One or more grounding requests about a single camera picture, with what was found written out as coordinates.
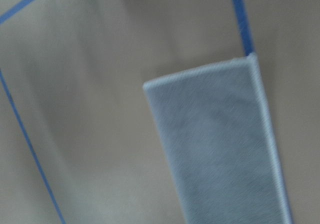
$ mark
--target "blue tape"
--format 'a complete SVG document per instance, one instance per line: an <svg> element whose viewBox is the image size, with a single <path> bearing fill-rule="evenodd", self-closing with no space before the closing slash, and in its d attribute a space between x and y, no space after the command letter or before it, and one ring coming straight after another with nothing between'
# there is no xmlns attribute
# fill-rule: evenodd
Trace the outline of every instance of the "blue tape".
<svg viewBox="0 0 320 224"><path fill-rule="evenodd" d="M33 1L34 0L21 0L19 3L14 5L11 9L7 10L5 13L3 13L0 16L0 25Z"/></svg>
<svg viewBox="0 0 320 224"><path fill-rule="evenodd" d="M21 0L18 4L16 4L16 5L13 6L11 9L9 9L8 11L6 11L4 14L2 14L2 15L0 16L0 25L1 25L2 23L4 23L6 20L8 20L10 17L12 17L14 14L16 14L17 12L19 12L21 9L23 9L24 7L26 7L27 5L29 5L29 4L30 4L31 2L33 2L33 1L34 1L34 0ZM27 133L27 130L26 130L26 128L25 128L25 126L24 126L24 124L23 124L23 122L22 122L22 120L21 120L21 117L20 117L19 112L18 112L18 110L17 110L17 108L16 108L15 102L14 102L12 96L11 96L11 93L10 93L10 91L9 91L9 88L8 88L8 86L7 86L7 83L6 83L6 81L5 81L5 78L4 78L3 74L2 74L1 69L0 69L0 80L1 80L1 83L2 83L2 86L3 86L3 89L4 89L5 93L6 93L6 96L8 97L8 100L9 100L9 102L10 102L10 104L11 104L11 107L12 107L12 110L13 110L14 115L15 115L15 117L16 117L16 120L17 120L18 123L19 123L19 126L20 126L21 131L22 131L23 136L24 136L24 139L25 139L25 141L26 141L26 143L27 143L27 145L28 145L28 147L29 147L29 149L30 149L30 152L31 152L32 157L33 157L33 159L34 159L34 161L35 161L35 164L36 164L36 166L37 166L37 168L38 168L38 170L39 170L39 172L40 172L40 175L41 175L41 177L42 177L42 180L43 180L43 182L44 182L44 185L45 185L45 187L46 187L46 189L47 189L47 191L48 191L48 193L49 193L49 195L50 195L50 197L51 197L51 200L52 200L52 203L53 203L53 205L54 205L54 208L55 208L55 210L56 210L56 212L57 212L57 214L58 214L58 216L59 216L59 218L60 218L61 223L62 223L62 224L66 224L65 219L64 219L64 217L63 217L63 215L62 215L62 212L61 212L61 210L60 210L60 208L59 208L59 205L58 205L58 203L57 203L57 201L56 201L56 198L55 198L55 196L54 196L54 193L53 193L53 191L52 191L52 189L51 189L51 187L50 187L50 185L49 185L49 182L48 182L48 180L47 180L47 177L46 177L46 175L45 175L45 172L44 172L44 170L43 170L43 168L42 168L42 166L41 166L41 164L40 164L40 162L39 162L39 159L38 159L38 157L37 157L37 154L36 154L36 152L35 152L35 149L34 149L32 143L31 143L31 141L30 141L30 138L29 138L29 135L28 135L28 133Z"/></svg>
<svg viewBox="0 0 320 224"><path fill-rule="evenodd" d="M243 0L232 0L232 2L242 39L244 53L246 56L248 56L250 53L255 51L255 48L251 37L245 4Z"/></svg>

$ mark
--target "thick blue line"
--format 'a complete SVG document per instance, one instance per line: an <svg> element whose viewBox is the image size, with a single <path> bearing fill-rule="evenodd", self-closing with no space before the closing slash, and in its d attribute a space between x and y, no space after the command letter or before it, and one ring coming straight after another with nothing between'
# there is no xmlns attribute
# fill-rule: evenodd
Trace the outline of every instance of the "thick blue line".
<svg viewBox="0 0 320 224"><path fill-rule="evenodd" d="M23 133L23 135L24 135L25 141L26 141L26 143L27 143L27 145L28 145L28 147L29 147L29 149L30 149L30 152L31 152L32 157L33 157L33 159L34 159L34 161L35 161L35 164L36 164L36 166L38 167L38 170L39 170L40 175L41 175L41 177L42 177L42 180L43 180L43 182L44 182L44 184L45 184L45 187L46 187L46 189L47 189L47 191L48 191L48 193L49 193L49 195L50 195L50 197L51 197L51 200L52 200L52 203L53 203L53 205L54 205L54 207L55 207L55 210L56 210L56 212L57 212L58 215L59 215L59 218L60 218L60 220L61 220L61 223L62 223L62 224L66 224L66 222L65 222L65 220L64 220L64 217L62 216L61 210L60 210L60 208L59 208L59 206L58 206L58 203L57 203L57 201L56 201L56 198L55 198L55 196L54 196L54 193L52 192L51 187L50 187L50 185L49 185L49 182L48 182L48 180L47 180L47 178L46 178L45 172L44 172L44 170L42 169L42 167L41 167L41 165L40 165L40 162L39 162L39 159L38 159L38 157L37 157L37 154L36 154L36 152L35 152L35 150L34 150L34 147L33 147L32 143L31 143L30 139L29 139L27 130L26 130L26 128L25 128L25 126L24 126L24 124L23 124L23 122L22 122L22 120L21 120L21 117L20 117L19 112L18 112L18 110L17 110L17 108L16 108L16 105L15 105L15 103L14 103L14 100L13 100L13 98L12 98L12 96L11 96L11 93L10 93L10 91L9 91L9 89L8 89L7 83L6 83L6 81L5 81L5 78L4 78L1 70L0 70L0 79L1 79L1 82L2 82L3 89L4 89L5 93L6 93L6 96L8 97L8 100L9 100L9 102L10 102L10 104L11 104L12 110L13 110L13 112L14 112L14 114L15 114L15 117L16 117L18 123L19 123L19 126L20 126L20 128L21 128L21 131L22 131L22 133Z"/></svg>
<svg viewBox="0 0 320 224"><path fill-rule="evenodd" d="M34 0L21 0L19 3L14 5L11 9L7 10L5 13L3 13L0 16L0 25L33 1Z"/></svg>
<svg viewBox="0 0 320 224"><path fill-rule="evenodd" d="M18 4L16 4L11 9L9 9L8 11L6 11L4 14L2 14L0 16L0 25L3 24L6 20L8 20L10 17L12 17L14 14L19 12L21 9L23 9L24 7L26 7L27 5L29 5L33 1L34 0L21 0ZM39 162L37 154L36 154L36 152L34 150L34 147L33 147L32 143L30 141L30 138L29 138L29 135L27 133L27 130L26 130L26 128L25 128L25 126L24 126L24 124L23 124L23 122L21 120L21 117L20 117L19 112L18 112L18 110L16 108L16 105L14 103L14 100L13 100L12 96L11 96L11 93L10 93L10 91L8 89L7 83L5 81L5 78L4 78L3 74L2 74L1 69L0 69L0 79L1 79L1 83L2 83L3 89L4 89L5 93L6 93L6 96L8 97L8 100L9 100L9 102L11 104L11 107L12 107L12 110L13 110L14 115L16 117L16 120L19 123L21 131L22 131L23 136L25 138L25 141L26 141L26 143L27 143L27 145L28 145L28 147L30 149L30 152L31 152L32 157L33 157L33 159L35 161L35 164L36 164L36 166L37 166L37 168L38 168L38 170L40 172L40 175L42 177L44 185L45 185L45 187L46 187L46 189L47 189L47 191L48 191L48 193L49 193L49 195L51 197L51 200L52 200L52 203L54 205L54 208L55 208L55 210L56 210L56 212L57 212L57 214L58 214L58 216L60 218L61 223L62 224L66 224L65 219L64 219L64 217L62 215L62 212L61 212L61 210L60 210L60 208L58 206L58 203L56 201L56 198L54 196L54 193L53 193L53 191L52 191L52 189L51 189L51 187L49 185L49 182L47 180L45 172L41 167L41 164Z"/></svg>
<svg viewBox="0 0 320 224"><path fill-rule="evenodd" d="M251 37L250 26L247 18L247 12L243 0L232 0L238 28L240 31L244 53L248 56L255 51L254 43Z"/></svg>

